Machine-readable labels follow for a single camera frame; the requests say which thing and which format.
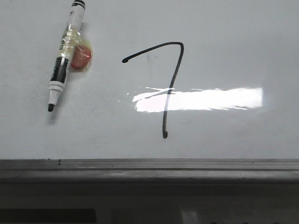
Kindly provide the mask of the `red round magnet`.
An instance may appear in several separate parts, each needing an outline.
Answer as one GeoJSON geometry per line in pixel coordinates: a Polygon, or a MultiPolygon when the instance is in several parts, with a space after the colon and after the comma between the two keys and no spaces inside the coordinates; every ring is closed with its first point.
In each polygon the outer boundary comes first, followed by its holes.
{"type": "Polygon", "coordinates": [[[91,58],[91,50],[85,45],[78,45],[74,51],[71,67],[76,70],[83,70],[88,67],[91,58]]]}

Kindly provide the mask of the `black white whiteboard marker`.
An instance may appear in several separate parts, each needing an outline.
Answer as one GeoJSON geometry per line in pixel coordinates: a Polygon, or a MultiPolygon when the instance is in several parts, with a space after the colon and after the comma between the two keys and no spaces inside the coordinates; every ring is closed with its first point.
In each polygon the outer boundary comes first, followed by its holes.
{"type": "Polygon", "coordinates": [[[69,11],[68,21],[61,38],[58,56],[55,61],[53,73],[50,79],[50,97],[48,111],[52,112],[56,106],[59,96],[63,93],[75,48],[80,40],[80,29],[85,13],[85,2],[75,0],[69,11]]]}

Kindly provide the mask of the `white whiteboard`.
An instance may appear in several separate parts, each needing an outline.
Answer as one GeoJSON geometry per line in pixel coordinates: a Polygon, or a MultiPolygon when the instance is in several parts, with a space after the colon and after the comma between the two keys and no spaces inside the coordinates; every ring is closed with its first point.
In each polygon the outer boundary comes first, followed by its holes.
{"type": "Polygon", "coordinates": [[[0,3],[2,159],[298,158],[298,1],[87,0],[92,61],[49,112],[70,8],[0,3]]]}

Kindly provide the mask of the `grey aluminium whiteboard tray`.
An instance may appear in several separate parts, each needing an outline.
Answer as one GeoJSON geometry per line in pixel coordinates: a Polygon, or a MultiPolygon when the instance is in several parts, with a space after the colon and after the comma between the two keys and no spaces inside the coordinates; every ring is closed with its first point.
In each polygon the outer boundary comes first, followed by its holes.
{"type": "Polygon", "coordinates": [[[3,224],[296,224],[297,159],[1,160],[3,224]]]}

